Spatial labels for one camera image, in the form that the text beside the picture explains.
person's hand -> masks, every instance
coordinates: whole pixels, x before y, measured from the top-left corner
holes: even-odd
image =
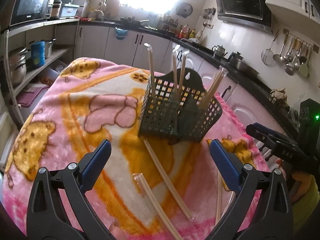
[[[127,236],[124,231],[120,228],[119,222],[117,220],[113,220],[109,227],[109,231],[117,240],[127,240]]]

chopstick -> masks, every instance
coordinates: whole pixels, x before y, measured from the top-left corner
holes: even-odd
[[[148,185],[146,179],[144,178],[143,174],[138,175],[139,182],[141,186],[143,187],[144,191],[146,192],[147,197],[149,198],[153,208],[156,210],[158,216],[162,220],[163,224],[166,226],[166,228],[169,230],[169,232],[172,234],[175,240],[183,240],[183,238],[179,235],[165,212],[163,211],[162,207],[160,206],[159,202],[157,201],[155,195],[152,193],[152,190],[150,186]]]
[[[178,92],[177,60],[174,53],[172,54],[172,59],[173,59],[173,82],[174,82],[173,91],[177,93]]]
[[[186,69],[186,60],[187,60],[187,55],[183,55],[181,72],[180,72],[180,80],[179,80],[179,89],[178,89],[178,98],[179,99],[181,97],[181,92],[182,92],[182,87],[183,87],[184,72]]]
[[[155,85],[155,67],[153,64],[153,51],[152,51],[152,47],[150,44],[145,43],[144,46],[148,47],[151,95],[153,98],[155,98],[156,97],[156,85]]]
[[[186,204],[184,203],[184,201],[180,197],[179,193],[175,189],[175,187],[172,184],[169,176],[165,172],[165,170],[162,167],[158,157],[156,156],[155,152],[153,151],[150,143],[147,140],[143,140],[143,141],[144,141],[144,144],[146,145],[146,148],[148,149],[148,152],[149,152],[149,154],[150,154],[155,166],[157,167],[162,179],[164,180],[164,183],[167,185],[167,187],[168,187],[169,191],[171,192],[173,198],[175,199],[175,201],[177,202],[177,204],[179,205],[179,207],[181,208],[182,212],[185,214],[187,219],[191,220],[193,218],[191,211],[188,209],[188,207],[186,206]]]
[[[206,95],[202,98],[202,100],[199,103],[199,108],[206,110],[206,107],[210,103],[211,98],[214,96],[215,92],[217,91],[221,81],[223,80],[224,72],[223,70],[220,70],[218,74],[215,76],[215,79],[209,88]]]
[[[221,219],[222,187],[223,187],[222,176],[220,174],[220,171],[218,171],[218,194],[217,194],[217,210],[216,210],[215,225],[217,225]]]

teapot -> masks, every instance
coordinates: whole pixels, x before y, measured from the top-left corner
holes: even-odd
[[[213,56],[220,59],[228,54],[228,53],[224,53],[225,51],[226,49],[223,46],[217,45],[212,47]]]

utensil rack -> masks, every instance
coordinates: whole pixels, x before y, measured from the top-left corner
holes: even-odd
[[[303,43],[305,43],[305,45],[309,46],[309,47],[312,47],[312,50],[315,52],[315,53],[319,53],[319,47],[316,45],[316,44],[310,44],[308,42],[306,42],[305,40],[299,38],[298,36],[296,35],[293,35],[292,33],[290,33],[290,31],[286,28],[283,29],[283,34],[286,34],[288,33],[289,35],[291,35],[293,38],[297,38],[298,41],[302,41]]]
[[[198,107],[206,90],[201,77],[192,69],[185,70],[179,100],[175,100],[176,95],[172,94],[173,71],[167,75],[155,77],[155,97],[152,97],[150,82],[151,79],[148,82],[140,113],[139,136],[153,135],[167,139],[200,142],[222,115],[222,107],[215,97],[212,97],[207,108]]]

blue gripper pad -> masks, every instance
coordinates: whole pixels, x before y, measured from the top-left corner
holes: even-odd
[[[79,188],[82,193],[92,190],[102,169],[111,156],[111,143],[108,140],[104,140],[93,153],[88,153],[87,155],[92,155],[92,157],[88,165],[81,172],[81,185]]]
[[[210,153],[228,188],[239,194],[242,188],[241,161],[235,154],[228,153],[217,139],[211,142]]]

